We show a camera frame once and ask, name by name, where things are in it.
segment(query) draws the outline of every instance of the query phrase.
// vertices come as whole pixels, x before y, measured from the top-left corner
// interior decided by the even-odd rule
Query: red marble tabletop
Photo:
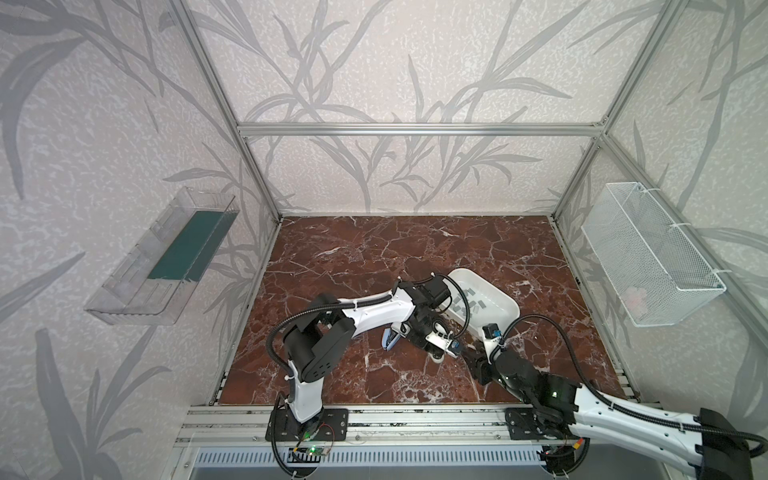
[[[587,377],[624,397],[546,217],[302,217],[283,222],[220,402],[271,404],[279,390],[287,392],[264,340],[318,293],[369,295],[391,288],[398,275],[422,279],[458,267],[506,292],[521,314],[543,313],[560,323]],[[379,328],[352,340],[325,378],[326,404],[516,402],[497,385],[475,382],[460,357],[436,364],[404,339],[387,352],[381,337]],[[524,323],[507,345],[539,369],[577,379],[565,344],[547,323]],[[279,339],[276,348],[286,356]]]

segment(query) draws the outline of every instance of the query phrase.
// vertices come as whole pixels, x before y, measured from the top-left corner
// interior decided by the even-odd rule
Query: leaf patterned wallpaper
[[[683,212],[755,299],[768,306],[768,2],[689,2],[611,135]],[[561,219],[636,387],[667,408],[717,409],[768,433],[768,355],[722,299],[676,326],[626,317],[580,226],[607,181],[601,155]],[[754,462],[755,477],[768,461]]]
[[[599,121],[662,3],[189,1],[241,122]],[[298,214],[548,213],[588,142],[250,140]]]
[[[163,2],[0,2],[0,113],[0,478],[157,478],[274,224]],[[182,186],[241,212],[177,324],[88,315]]]

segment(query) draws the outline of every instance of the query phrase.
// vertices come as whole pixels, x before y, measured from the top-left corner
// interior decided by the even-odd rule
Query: white wire mesh basket
[[[636,326],[679,323],[726,289],[642,184],[605,184],[581,229]]]

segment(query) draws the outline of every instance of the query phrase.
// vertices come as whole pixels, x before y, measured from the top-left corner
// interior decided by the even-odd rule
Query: metal vent grille
[[[291,465],[287,448],[283,460]],[[432,465],[543,465],[538,445],[445,446],[336,446],[318,463],[334,467],[432,466]],[[273,467],[270,447],[202,448],[195,467]]]

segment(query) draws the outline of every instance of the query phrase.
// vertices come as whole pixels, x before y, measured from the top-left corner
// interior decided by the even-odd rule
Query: clear acrylic shelf
[[[85,310],[111,325],[173,325],[239,212],[232,194],[181,188]]]
[[[606,184],[581,229],[636,326],[674,325],[725,291],[649,190]]]

